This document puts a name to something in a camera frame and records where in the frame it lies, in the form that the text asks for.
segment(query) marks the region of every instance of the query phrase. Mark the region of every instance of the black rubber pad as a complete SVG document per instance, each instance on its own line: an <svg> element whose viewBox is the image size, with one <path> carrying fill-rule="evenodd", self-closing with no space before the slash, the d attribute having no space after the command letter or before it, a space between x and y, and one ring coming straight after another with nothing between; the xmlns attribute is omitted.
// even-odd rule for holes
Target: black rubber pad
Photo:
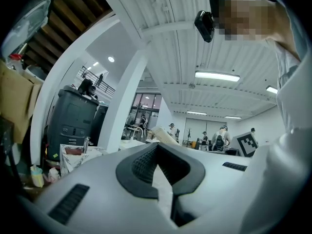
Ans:
<svg viewBox="0 0 312 234"><path fill-rule="evenodd" d="M226 166L226 167L229 167L229 168L232 168L232 169L235 169L235 170L239 170L239 171L245 171L247 166L243 166L243 165L237 165L237 164L234 164L234 163L230 163L230 162L225 162L223 164L223 166Z"/></svg>
<svg viewBox="0 0 312 234"><path fill-rule="evenodd" d="M49 216L61 224L66 224L89 189L89 186L75 185L49 213Z"/></svg>

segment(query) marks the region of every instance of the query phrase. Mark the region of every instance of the fluorescent ceiling light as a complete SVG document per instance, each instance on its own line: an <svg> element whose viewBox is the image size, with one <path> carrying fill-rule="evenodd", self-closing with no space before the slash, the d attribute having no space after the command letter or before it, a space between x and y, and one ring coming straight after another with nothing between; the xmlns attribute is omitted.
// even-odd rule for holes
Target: fluorescent ceiling light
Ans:
<svg viewBox="0 0 312 234"><path fill-rule="evenodd" d="M240 77L236 75L222 74L222 73L215 73L215 72L204 72L204 71L196 71L195 77L218 79L218 80L229 80L229 81L238 81L240 79Z"/></svg>
<svg viewBox="0 0 312 234"><path fill-rule="evenodd" d="M230 118L230 119L242 119L242 117L237 117L237 116L225 116L225 118Z"/></svg>
<svg viewBox="0 0 312 234"><path fill-rule="evenodd" d="M267 91L275 93L275 94L277 94L277 92L278 92L278 90L276 88L273 88L272 86L268 86Z"/></svg>
<svg viewBox="0 0 312 234"><path fill-rule="evenodd" d="M206 113L200 113L200 112L193 112L193 111L187 111L188 114L194 114L194 115L207 115Z"/></svg>

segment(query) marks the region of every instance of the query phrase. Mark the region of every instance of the metal railing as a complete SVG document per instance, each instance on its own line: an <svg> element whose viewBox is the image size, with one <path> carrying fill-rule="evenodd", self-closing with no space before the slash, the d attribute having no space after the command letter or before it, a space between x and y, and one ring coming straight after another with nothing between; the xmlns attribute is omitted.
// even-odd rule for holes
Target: metal railing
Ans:
<svg viewBox="0 0 312 234"><path fill-rule="evenodd" d="M104 93L110 98L113 97L115 89L109 86L104 81L99 81L98 77L91 71L87 70L85 66L82 66L82 68L78 72L78 75L81 76L83 79L87 78L91 80L93 82L93 85L97 88L97 90L101 90L102 93Z"/></svg>

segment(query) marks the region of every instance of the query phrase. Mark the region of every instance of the cardboard box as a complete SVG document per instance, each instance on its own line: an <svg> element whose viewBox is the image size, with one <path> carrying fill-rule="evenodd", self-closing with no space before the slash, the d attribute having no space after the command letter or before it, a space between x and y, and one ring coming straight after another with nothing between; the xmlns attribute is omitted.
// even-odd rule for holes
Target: cardboard box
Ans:
<svg viewBox="0 0 312 234"><path fill-rule="evenodd" d="M0 60L0 114L14 123L14 142L21 144L33 115L42 82L8 69Z"/></svg>

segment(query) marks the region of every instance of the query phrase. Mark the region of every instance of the black electronic device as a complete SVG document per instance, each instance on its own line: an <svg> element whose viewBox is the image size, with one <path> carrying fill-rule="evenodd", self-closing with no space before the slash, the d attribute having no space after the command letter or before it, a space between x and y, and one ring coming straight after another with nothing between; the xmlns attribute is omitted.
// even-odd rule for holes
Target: black electronic device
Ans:
<svg viewBox="0 0 312 234"><path fill-rule="evenodd" d="M214 38L215 29L212 14L206 11L199 11L194 22L204 41L211 42Z"/></svg>

